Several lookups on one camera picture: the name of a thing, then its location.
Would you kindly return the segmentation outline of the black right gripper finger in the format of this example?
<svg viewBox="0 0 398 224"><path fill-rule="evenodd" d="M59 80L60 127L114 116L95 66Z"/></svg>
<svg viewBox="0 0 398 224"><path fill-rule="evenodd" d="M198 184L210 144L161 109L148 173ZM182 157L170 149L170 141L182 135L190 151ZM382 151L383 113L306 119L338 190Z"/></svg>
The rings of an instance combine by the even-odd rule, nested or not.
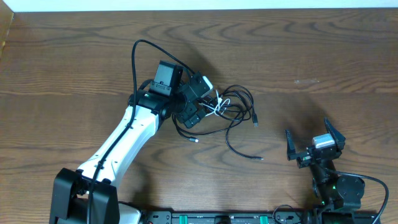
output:
<svg viewBox="0 0 398 224"><path fill-rule="evenodd" d="M288 129L285 130L287 140L287 159L289 161L296 159L296 150L293 137Z"/></svg>
<svg viewBox="0 0 398 224"><path fill-rule="evenodd" d="M344 146L346 138L333 127L328 118L324 118L324 124L327 132L332 136L337 146Z"/></svg>

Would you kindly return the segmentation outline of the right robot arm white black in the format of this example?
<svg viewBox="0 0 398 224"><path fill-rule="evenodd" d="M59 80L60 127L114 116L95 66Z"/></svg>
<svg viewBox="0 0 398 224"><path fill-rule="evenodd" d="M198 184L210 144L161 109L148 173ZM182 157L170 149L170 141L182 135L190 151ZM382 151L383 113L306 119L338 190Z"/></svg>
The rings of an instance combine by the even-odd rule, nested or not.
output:
<svg viewBox="0 0 398 224"><path fill-rule="evenodd" d="M302 223L353 223L354 213L361 207L364 180L338 174L333 161L342 155L346 138L325 118L326 134L312 139L303 152L295 150L293 137L285 130L287 159L295 160L298 168L309 167L313 176L314 194L322 204L305 212Z"/></svg>

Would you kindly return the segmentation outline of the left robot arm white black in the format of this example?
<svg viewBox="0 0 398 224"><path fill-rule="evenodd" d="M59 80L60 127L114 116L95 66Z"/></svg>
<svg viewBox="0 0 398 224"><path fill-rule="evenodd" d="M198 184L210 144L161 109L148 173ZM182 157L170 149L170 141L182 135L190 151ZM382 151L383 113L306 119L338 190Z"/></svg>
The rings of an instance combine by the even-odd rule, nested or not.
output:
<svg viewBox="0 0 398 224"><path fill-rule="evenodd" d="M118 200L117 190L143 145L174 116L192 128L206 115L197 101L213 85L200 72L181 80L183 68L160 61L128 101L125 114L104 144L77 170L63 168L53 183L50 223L139 223L141 211Z"/></svg>

